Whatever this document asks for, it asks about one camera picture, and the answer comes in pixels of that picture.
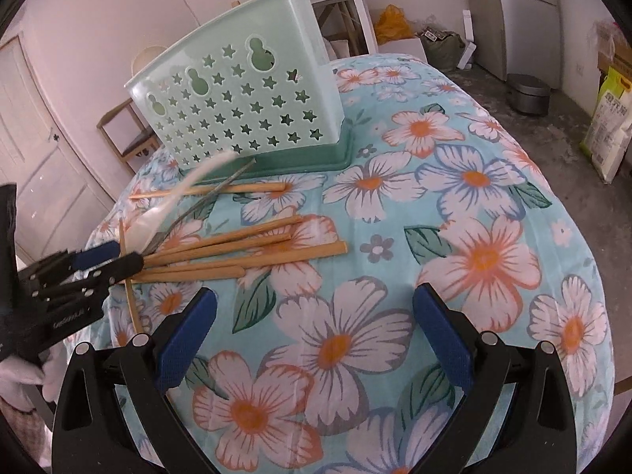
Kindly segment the white gloved left hand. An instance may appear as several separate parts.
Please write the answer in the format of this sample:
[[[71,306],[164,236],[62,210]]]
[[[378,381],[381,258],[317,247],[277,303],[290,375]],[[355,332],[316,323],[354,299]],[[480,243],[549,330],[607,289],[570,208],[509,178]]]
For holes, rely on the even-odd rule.
[[[21,412],[30,412],[34,404],[26,393],[27,386],[40,386],[47,403],[59,398],[66,367],[66,349],[62,342],[51,347],[41,367],[9,356],[1,362],[1,398]]]

